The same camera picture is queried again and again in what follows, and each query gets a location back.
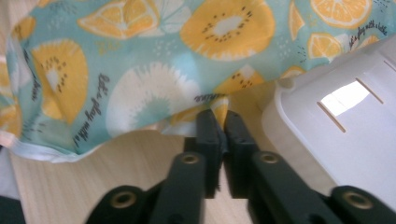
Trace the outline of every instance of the dark object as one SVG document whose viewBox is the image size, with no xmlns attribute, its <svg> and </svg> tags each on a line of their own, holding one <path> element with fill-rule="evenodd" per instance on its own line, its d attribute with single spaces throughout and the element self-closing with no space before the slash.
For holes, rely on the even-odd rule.
<svg viewBox="0 0 396 224">
<path fill-rule="evenodd" d="M 0 196 L 0 224 L 24 224 L 21 202 Z"/>
<path fill-rule="evenodd" d="M 310 189 L 283 158 L 260 151 L 244 122 L 229 111 L 224 132 L 210 110 L 197 118 L 168 177 L 144 192 L 123 186 L 97 204 L 87 223 L 198 224 L 204 197 L 213 198 L 224 159 L 233 198 L 247 198 L 253 223 L 396 223 L 396 214 L 370 193 L 350 186 L 326 197 Z"/>
</svg>

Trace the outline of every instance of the fruit print fabric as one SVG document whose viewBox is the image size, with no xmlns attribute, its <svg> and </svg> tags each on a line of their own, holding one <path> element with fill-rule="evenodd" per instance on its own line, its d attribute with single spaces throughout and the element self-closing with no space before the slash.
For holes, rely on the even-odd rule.
<svg viewBox="0 0 396 224">
<path fill-rule="evenodd" d="M 147 127 L 194 136 L 204 109 L 223 124 L 228 94 L 387 38 L 395 15 L 372 0 L 41 0 L 7 42 L 0 144 L 56 162 Z"/>
</svg>

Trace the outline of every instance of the white tray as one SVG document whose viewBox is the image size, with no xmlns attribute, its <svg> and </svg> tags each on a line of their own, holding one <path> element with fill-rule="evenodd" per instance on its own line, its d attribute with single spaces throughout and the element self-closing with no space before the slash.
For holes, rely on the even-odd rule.
<svg viewBox="0 0 396 224">
<path fill-rule="evenodd" d="M 290 163 L 313 157 L 396 210 L 396 36 L 279 81 L 262 126 Z"/>
</svg>

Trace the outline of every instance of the wooden table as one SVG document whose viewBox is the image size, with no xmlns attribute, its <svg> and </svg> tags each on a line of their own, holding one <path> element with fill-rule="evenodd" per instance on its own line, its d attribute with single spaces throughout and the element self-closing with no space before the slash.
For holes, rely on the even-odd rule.
<svg viewBox="0 0 396 224">
<path fill-rule="evenodd" d="M 266 84 L 233 95 L 231 108 L 239 113 L 261 149 L 265 139 L 260 105 L 272 97 Z M 125 134 L 108 142 L 85 159 L 73 163 L 31 161 L 11 156 L 27 223 L 84 223 L 110 189 L 133 185 L 149 189 L 163 180 L 173 157 L 182 151 L 183 137 L 154 131 Z M 221 192 L 205 200 L 205 223 L 251 223 L 246 200 L 233 200 L 221 175 Z"/>
</svg>

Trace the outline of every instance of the cloth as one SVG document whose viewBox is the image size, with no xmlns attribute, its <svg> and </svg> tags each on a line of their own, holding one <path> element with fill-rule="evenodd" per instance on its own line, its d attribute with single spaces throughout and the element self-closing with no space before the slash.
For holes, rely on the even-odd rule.
<svg viewBox="0 0 396 224">
<path fill-rule="evenodd" d="M 76 161 L 160 121 L 194 135 L 227 95 L 395 33 L 394 0 L 42 0 L 7 42 L 0 144 Z"/>
</svg>

